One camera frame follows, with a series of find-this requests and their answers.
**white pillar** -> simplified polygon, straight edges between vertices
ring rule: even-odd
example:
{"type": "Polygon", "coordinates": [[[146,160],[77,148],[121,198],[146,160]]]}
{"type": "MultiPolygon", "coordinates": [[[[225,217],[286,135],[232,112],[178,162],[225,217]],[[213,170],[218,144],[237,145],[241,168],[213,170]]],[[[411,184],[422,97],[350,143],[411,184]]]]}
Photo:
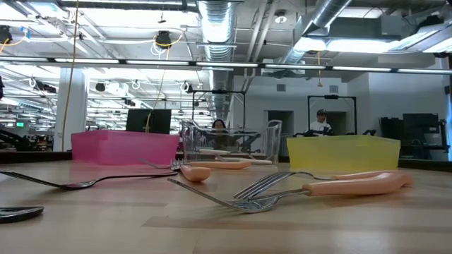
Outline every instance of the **white pillar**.
{"type": "Polygon", "coordinates": [[[88,91],[90,88],[90,79],[83,73],[83,69],[75,68],[73,70],[71,94],[69,97],[68,109],[66,114],[66,126],[64,131],[63,143],[63,120],[66,109],[66,99],[69,91],[69,78],[71,77],[70,68],[62,68],[59,78],[58,103],[56,109],[56,123],[54,136],[54,151],[61,152],[72,149],[72,133],[85,131],[86,126],[86,107],[88,103],[88,91]]]}

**pink handle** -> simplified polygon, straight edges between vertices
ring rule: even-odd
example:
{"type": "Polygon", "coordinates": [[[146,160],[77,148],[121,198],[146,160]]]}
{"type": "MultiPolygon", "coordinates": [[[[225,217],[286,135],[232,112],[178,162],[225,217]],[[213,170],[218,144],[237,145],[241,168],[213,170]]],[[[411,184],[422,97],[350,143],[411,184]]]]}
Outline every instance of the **pink handle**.
{"type": "MultiPolygon", "coordinates": [[[[404,174],[402,172],[396,171],[396,170],[383,170],[383,171],[373,171],[373,172],[364,172],[364,173],[357,173],[357,174],[347,174],[347,175],[341,175],[341,176],[333,176],[333,179],[337,180],[353,180],[353,179],[366,179],[369,177],[378,176],[382,173],[390,173],[390,174],[404,174]]],[[[405,186],[411,186],[413,184],[412,177],[409,174],[404,174],[407,177],[407,183],[405,186]]]]}
{"type": "Polygon", "coordinates": [[[392,193],[408,182],[405,174],[382,173],[367,179],[339,180],[303,185],[316,195],[377,195],[392,193]]]}
{"type": "Polygon", "coordinates": [[[190,162],[190,165],[214,169],[244,169],[251,166],[251,162],[190,162]]]}
{"type": "Polygon", "coordinates": [[[181,171],[186,179],[193,182],[204,181],[209,178],[211,170],[205,167],[181,166],[181,171]]]}

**wooden table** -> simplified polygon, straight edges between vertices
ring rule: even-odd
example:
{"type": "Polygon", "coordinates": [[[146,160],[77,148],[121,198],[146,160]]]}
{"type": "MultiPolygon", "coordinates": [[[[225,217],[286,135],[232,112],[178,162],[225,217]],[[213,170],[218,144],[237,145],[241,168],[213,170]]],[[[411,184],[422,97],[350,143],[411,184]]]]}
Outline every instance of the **wooden table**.
{"type": "MultiPolygon", "coordinates": [[[[155,171],[73,162],[9,164],[0,170],[59,183],[155,171]]],[[[232,199],[276,170],[215,171],[194,186],[232,199]]],[[[406,172],[415,177],[415,187],[391,195],[291,197],[260,214],[226,209],[166,179],[111,180],[61,192],[0,176],[0,206],[45,206],[38,218],[0,224],[0,253],[452,253],[452,174],[406,172]]],[[[271,191],[308,181],[292,177],[271,191]]]]}

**computer monitor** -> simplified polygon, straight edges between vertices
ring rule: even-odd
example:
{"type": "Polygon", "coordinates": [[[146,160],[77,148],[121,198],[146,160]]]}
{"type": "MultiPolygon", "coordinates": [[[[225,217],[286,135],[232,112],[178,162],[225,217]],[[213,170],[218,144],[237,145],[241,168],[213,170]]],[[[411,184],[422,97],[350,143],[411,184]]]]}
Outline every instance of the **computer monitor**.
{"type": "Polygon", "coordinates": [[[439,133],[438,114],[403,114],[403,130],[407,134],[439,133]]]}
{"type": "Polygon", "coordinates": [[[148,118],[150,133],[170,134],[171,109],[129,109],[126,131],[145,132],[148,118]]]}

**clear plastic container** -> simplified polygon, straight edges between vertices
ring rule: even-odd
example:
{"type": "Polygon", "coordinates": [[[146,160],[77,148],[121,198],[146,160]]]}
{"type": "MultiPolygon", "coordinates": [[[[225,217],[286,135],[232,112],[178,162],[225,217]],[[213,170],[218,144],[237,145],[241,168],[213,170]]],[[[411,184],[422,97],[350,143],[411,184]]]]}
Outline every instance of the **clear plastic container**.
{"type": "Polygon", "coordinates": [[[176,157],[178,135],[133,131],[88,131],[71,136],[72,159],[107,165],[153,164],[169,165],[176,157]]]}
{"type": "Polygon", "coordinates": [[[182,121],[184,159],[214,160],[222,157],[243,157],[278,162],[281,121],[270,121],[260,129],[240,128],[215,130],[201,128],[193,120],[182,121]]]}
{"type": "Polygon", "coordinates": [[[288,138],[290,167],[364,172],[397,169],[400,141],[370,135],[288,138]]]}

